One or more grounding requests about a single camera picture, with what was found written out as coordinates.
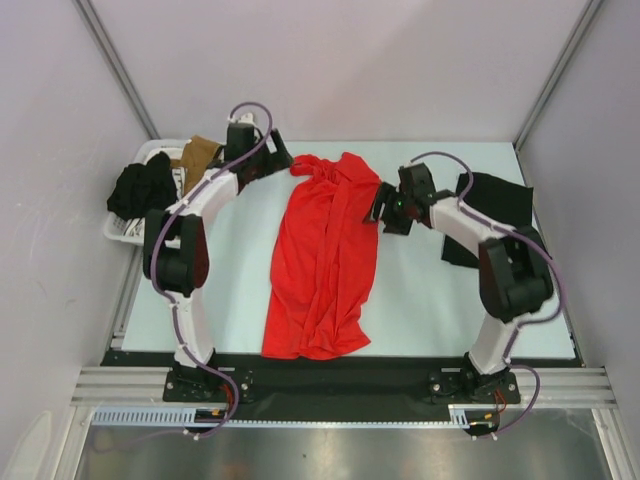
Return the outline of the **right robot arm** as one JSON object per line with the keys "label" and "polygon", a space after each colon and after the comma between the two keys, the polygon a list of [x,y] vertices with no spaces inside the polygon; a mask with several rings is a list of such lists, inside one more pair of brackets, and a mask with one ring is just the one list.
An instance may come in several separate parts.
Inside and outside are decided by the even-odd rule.
{"label": "right robot arm", "polygon": [[385,233],[403,236],[413,224],[422,224],[476,257],[485,318],[466,353],[469,370],[461,376],[461,388],[469,399],[484,401],[496,391],[496,377],[509,370],[520,331],[555,318],[533,315],[552,299],[559,281],[535,228],[502,223],[465,201],[474,184],[472,171],[466,173],[468,183],[460,193],[438,190],[429,168],[414,159],[398,169],[399,185],[381,183],[364,221],[382,222]]}

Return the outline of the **black tank top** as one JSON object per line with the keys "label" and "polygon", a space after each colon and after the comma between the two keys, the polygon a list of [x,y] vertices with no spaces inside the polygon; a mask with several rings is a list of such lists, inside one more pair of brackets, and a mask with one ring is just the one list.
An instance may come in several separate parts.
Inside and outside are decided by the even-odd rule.
{"label": "black tank top", "polygon": [[[473,185],[465,196],[465,202],[470,207],[515,227],[532,224],[532,188],[487,173],[474,172],[473,177]],[[454,266],[478,268],[477,258],[450,237],[444,239],[441,260]]]}

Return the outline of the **red garment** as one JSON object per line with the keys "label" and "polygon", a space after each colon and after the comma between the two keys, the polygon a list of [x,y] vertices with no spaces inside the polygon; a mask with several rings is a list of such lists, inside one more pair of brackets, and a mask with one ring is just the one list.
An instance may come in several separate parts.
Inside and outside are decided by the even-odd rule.
{"label": "red garment", "polygon": [[364,159],[311,154],[283,214],[270,270],[262,356],[330,360],[370,343],[359,324],[373,287],[378,227],[365,220],[381,184]]}

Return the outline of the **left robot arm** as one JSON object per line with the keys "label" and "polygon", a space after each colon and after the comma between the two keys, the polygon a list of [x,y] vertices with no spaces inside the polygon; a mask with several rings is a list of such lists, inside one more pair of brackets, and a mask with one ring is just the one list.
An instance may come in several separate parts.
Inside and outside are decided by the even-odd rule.
{"label": "left robot arm", "polygon": [[214,397],[221,387],[220,374],[209,368],[215,346],[202,301],[210,270],[207,227],[248,184],[292,162],[271,116],[261,131],[253,114],[231,115],[226,142],[207,161],[201,179],[173,205],[146,214],[143,274],[169,308],[174,362],[191,369],[185,385],[199,399]]}

